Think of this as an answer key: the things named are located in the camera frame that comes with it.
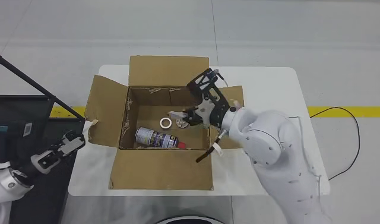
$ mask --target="floor tape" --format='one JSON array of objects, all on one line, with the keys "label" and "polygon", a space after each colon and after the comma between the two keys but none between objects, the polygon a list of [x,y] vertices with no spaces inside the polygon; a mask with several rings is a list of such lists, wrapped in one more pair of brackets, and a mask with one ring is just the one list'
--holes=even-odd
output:
[{"label": "floor tape", "polygon": [[[76,112],[78,112],[80,115],[84,116],[84,111],[86,107],[72,107],[72,108]],[[330,108],[330,107],[309,106],[308,111],[311,116],[327,108]],[[380,107],[349,107],[348,106],[348,107],[342,107],[342,108],[347,109],[357,118],[380,118]],[[54,107],[52,110],[52,113],[50,114],[50,117],[51,118],[75,118],[73,114],[69,113],[66,109],[62,107]],[[349,118],[349,117],[351,117],[351,115],[341,109],[331,109],[329,111],[326,111],[316,116],[316,118]]]}]

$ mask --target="open cardboard box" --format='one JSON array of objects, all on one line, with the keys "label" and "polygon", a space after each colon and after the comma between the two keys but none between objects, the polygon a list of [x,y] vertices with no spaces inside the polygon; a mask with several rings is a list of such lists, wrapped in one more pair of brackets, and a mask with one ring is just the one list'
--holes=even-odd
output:
[{"label": "open cardboard box", "polygon": [[[211,156],[195,160],[214,142],[214,128],[179,128],[175,121],[163,130],[159,125],[168,111],[182,111],[198,105],[186,84],[208,68],[208,58],[188,56],[131,56],[129,86],[95,75],[85,117],[98,120],[90,127],[88,140],[116,147],[110,176],[110,189],[212,190]],[[241,86],[221,89],[233,104],[243,105]],[[139,127],[174,135],[186,149],[146,147],[135,142]],[[228,138],[222,148],[238,148]]]}]

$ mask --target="white table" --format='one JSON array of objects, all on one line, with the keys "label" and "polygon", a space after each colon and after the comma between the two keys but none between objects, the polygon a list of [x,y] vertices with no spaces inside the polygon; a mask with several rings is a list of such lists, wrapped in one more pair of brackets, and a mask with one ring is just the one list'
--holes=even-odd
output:
[{"label": "white table", "polygon": [[[255,112],[268,109],[301,117],[305,149],[318,175],[322,175],[321,194],[330,193],[322,157],[303,99],[296,72],[291,68],[218,67],[229,86],[243,86],[245,106]],[[99,75],[128,85],[129,65],[104,65]],[[218,87],[224,87],[218,81]],[[224,150],[223,156],[212,154],[213,191],[204,190],[109,190],[108,183],[117,148],[98,146],[86,141],[78,151],[69,183],[73,196],[203,196],[268,195],[242,149]]]}]

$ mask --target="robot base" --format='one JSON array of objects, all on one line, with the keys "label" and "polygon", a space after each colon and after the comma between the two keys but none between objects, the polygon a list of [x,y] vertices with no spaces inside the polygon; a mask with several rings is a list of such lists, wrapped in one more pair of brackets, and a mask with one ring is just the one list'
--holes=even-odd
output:
[{"label": "robot base", "polygon": [[201,216],[178,216],[157,222],[156,224],[223,224],[210,217]]}]

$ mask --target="gray floor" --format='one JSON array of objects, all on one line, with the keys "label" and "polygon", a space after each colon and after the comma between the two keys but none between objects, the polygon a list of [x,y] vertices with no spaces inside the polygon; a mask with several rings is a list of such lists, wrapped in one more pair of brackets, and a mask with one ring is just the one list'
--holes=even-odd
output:
[{"label": "gray floor", "polygon": [[[380,0],[0,0],[0,52],[71,106],[93,75],[130,55],[208,56],[211,65],[293,67],[308,106],[379,106]],[[1,94],[35,94],[0,68]],[[360,118],[362,152],[323,197],[333,223],[378,223],[377,133]],[[349,118],[316,118],[329,176],[356,152]],[[284,223],[269,197],[71,197],[62,223],[149,224],[176,214]]]}]

